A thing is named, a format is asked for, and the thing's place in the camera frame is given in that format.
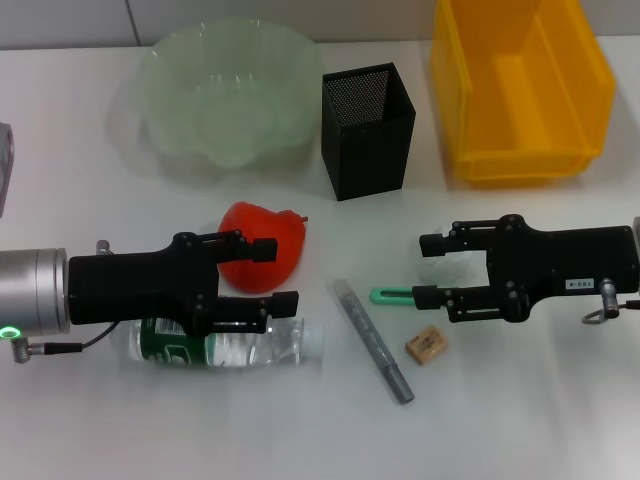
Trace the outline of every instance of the translucent bowl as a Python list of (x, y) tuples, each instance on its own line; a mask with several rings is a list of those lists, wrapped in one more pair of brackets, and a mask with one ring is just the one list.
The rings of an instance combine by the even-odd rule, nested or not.
[(169, 35), (142, 63), (136, 105), (154, 147), (240, 168), (315, 134), (320, 49), (294, 30), (226, 18)]

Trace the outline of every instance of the mesh container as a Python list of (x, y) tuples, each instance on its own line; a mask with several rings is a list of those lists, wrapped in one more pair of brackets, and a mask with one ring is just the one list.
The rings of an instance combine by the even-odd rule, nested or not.
[(338, 200), (402, 188), (415, 115), (393, 63), (323, 77), (322, 157)]

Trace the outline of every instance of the white table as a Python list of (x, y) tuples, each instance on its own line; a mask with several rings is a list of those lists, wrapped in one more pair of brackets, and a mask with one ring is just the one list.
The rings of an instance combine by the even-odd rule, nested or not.
[[(139, 140), (127, 85), (143, 49), (0, 52), (0, 121), (16, 163), (0, 248), (92, 254), (166, 246), (217, 228), (235, 201), (309, 216), (283, 286), (326, 331), (321, 369), (213, 375), (126, 369), (104, 341), (82, 355), (0, 362), (3, 476), (25, 479), (638, 478), (640, 317), (603, 327), (596, 298), (552, 299), (522, 325), (452, 325), (444, 311), (368, 306), (416, 399), (395, 404), (327, 283), (418, 282), (418, 236), (454, 220), (520, 213), (541, 229), (630, 224), (640, 214), (640, 38), (604, 38), (618, 77), (606, 153), (545, 189), (473, 191), (445, 178), (423, 58), (428, 44), (326, 45), (328, 71), (395, 62), (417, 111), (402, 191), (337, 203), (319, 150), (286, 174), (180, 174)], [(473, 263), (482, 278), (482, 261)], [(428, 367), (404, 352), (427, 324), (450, 348)], [(76, 327), (86, 340), (102, 327)]]

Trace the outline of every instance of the yellow storage box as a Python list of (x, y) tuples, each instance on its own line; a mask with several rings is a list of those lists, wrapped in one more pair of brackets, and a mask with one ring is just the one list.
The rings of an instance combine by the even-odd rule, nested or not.
[(578, 0), (438, 0), (431, 73), (463, 180), (567, 177), (602, 153), (615, 80)]

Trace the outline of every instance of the silver cylindrical motor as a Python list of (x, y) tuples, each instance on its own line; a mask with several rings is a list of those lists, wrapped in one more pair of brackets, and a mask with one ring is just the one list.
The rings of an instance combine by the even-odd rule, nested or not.
[(0, 252), (0, 337), (68, 333), (63, 248)]

